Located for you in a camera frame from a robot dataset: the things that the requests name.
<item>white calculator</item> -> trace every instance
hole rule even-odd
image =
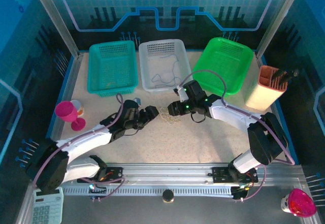
[[[50,195],[34,190],[34,205],[31,224],[60,224],[63,210],[62,187],[55,189]]]

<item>table surface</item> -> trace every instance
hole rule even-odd
[[[191,69],[201,54],[201,52],[187,53]],[[88,59],[89,53],[85,53],[72,95],[72,99],[79,100],[85,108],[83,118],[86,120],[86,127],[83,131],[93,128],[119,108],[115,97],[102,98],[88,93]],[[179,100],[173,93],[152,95],[146,92],[141,84],[139,53],[137,62],[139,86],[134,93],[123,95],[125,100],[139,97],[143,108],[148,105],[166,107],[171,102]],[[241,108],[264,114],[265,112],[246,107],[243,100],[248,86],[257,75],[258,65],[254,58],[241,90],[226,100]],[[230,162],[249,148],[247,134],[223,121],[207,118],[198,124],[191,120],[190,115],[182,116],[180,119],[179,123],[168,125],[158,116],[136,135],[122,137],[111,144],[89,151],[86,155],[95,154],[107,163],[212,163]],[[78,134],[80,132],[73,131],[70,123],[65,123],[61,139]]]

